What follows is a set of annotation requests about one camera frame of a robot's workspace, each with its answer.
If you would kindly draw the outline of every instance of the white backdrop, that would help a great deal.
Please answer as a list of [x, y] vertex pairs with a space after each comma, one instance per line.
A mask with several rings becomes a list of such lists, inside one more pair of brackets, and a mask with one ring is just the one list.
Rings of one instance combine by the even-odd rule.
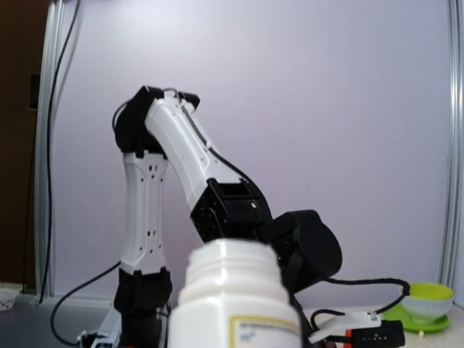
[[[125, 180], [110, 123], [143, 84], [200, 95], [202, 125], [274, 216], [316, 209], [343, 249], [339, 278], [436, 280], [450, 114], [445, 1], [83, 0], [81, 10], [54, 129], [55, 294], [121, 255]], [[201, 241], [172, 170], [166, 181], [176, 299]], [[113, 274], [79, 295], [109, 298], [115, 287]], [[322, 284], [299, 298], [313, 307], [396, 295]]]

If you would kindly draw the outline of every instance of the white table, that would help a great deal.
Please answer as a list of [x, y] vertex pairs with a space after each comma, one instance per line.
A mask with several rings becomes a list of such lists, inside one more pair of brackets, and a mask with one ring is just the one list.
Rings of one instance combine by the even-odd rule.
[[[341, 312], [360, 312], [366, 310], [374, 310], [375, 307], [346, 307], [335, 308]], [[312, 310], [304, 310], [304, 313], [309, 318]], [[463, 348], [464, 347], [464, 310], [458, 307], [453, 307], [448, 313], [451, 321], [450, 325], [438, 333], [426, 333], [424, 337], [419, 337], [418, 333], [405, 332], [406, 348]], [[319, 315], [317, 322], [323, 322], [331, 318], [330, 315]]]

